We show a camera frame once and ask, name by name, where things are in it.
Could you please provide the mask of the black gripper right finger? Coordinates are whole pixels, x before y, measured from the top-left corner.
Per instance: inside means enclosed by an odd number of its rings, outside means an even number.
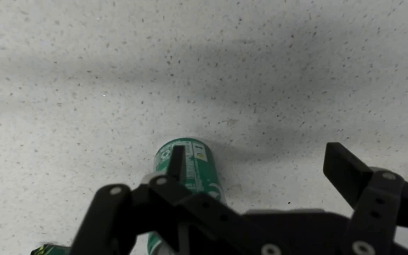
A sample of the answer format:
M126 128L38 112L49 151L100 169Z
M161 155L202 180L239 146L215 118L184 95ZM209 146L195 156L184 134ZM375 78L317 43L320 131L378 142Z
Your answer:
M326 145L323 173L352 209L340 243L341 255L408 255L394 238L408 229L408 182L369 168L341 144Z

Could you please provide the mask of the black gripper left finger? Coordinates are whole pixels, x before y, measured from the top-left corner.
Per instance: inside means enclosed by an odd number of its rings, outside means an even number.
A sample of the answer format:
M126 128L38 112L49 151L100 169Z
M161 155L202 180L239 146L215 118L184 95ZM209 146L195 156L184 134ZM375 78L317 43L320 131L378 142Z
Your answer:
M99 189L69 255L129 255L136 238L157 233L178 255L289 255L289 248L248 219L181 183L185 149L175 146L163 176L130 190Z

